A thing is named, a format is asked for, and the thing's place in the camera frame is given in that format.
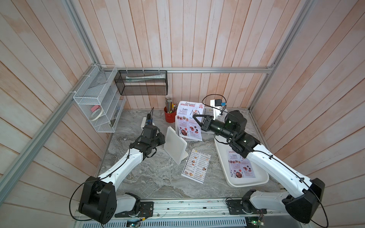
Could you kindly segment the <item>special menu sheet top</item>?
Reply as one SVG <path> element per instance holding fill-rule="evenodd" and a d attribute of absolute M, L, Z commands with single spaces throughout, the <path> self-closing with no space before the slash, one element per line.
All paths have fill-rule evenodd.
<path fill-rule="evenodd" d="M 180 137 L 193 141 L 202 141 L 202 133 L 196 129 L 197 122 L 193 119 L 193 115 L 202 115 L 203 111 L 204 104 L 202 103 L 179 102 L 176 115 Z"/>

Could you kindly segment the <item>Dim Sum Inn menu front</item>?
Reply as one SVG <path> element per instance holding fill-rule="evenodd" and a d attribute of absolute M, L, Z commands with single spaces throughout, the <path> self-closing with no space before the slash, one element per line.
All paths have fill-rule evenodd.
<path fill-rule="evenodd" d="M 192 149 L 181 175 L 185 178 L 203 184 L 210 159 L 210 154 L 197 149 Z"/>

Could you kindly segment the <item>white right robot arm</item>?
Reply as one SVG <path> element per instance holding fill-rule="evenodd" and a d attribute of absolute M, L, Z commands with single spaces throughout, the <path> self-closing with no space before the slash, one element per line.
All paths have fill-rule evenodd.
<path fill-rule="evenodd" d="M 325 184 L 319 178 L 311 179 L 272 154 L 258 139 L 245 132 L 247 120 L 240 111 L 227 114 L 225 121 L 209 115 L 194 114 L 193 119 L 201 130 L 213 132 L 226 139 L 234 152 L 259 166 L 277 180 L 285 192 L 248 191 L 241 199 L 241 209 L 246 214 L 258 210 L 287 212 L 295 220 L 308 224 L 318 207 L 322 206 Z"/>

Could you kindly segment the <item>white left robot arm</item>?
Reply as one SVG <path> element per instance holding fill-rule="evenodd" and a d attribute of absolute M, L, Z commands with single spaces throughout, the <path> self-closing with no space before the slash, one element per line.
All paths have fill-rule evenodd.
<path fill-rule="evenodd" d="M 83 187 L 78 212 L 107 224 L 113 216 L 127 213 L 140 216 L 140 197 L 132 193 L 117 196 L 117 189 L 128 174 L 144 159 L 151 158 L 157 147 L 165 144 L 165 136 L 154 125 L 146 125 L 139 137 L 129 145 L 126 154 L 106 172 L 98 177 L 90 176 Z"/>

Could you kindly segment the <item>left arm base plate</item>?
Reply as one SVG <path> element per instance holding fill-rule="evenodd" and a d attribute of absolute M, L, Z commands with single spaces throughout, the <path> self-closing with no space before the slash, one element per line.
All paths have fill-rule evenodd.
<path fill-rule="evenodd" d="M 153 216 L 154 202 L 153 201 L 143 201 L 137 204 L 131 211 L 125 211 L 116 213 L 115 218 L 131 218 L 131 219 L 142 219 L 149 218 Z"/>

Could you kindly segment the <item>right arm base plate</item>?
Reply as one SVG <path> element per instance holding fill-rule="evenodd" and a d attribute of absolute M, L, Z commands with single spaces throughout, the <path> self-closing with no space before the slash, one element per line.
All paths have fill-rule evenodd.
<path fill-rule="evenodd" d="M 255 208 L 248 200 L 226 198 L 230 215 L 265 215 L 266 209 Z"/>

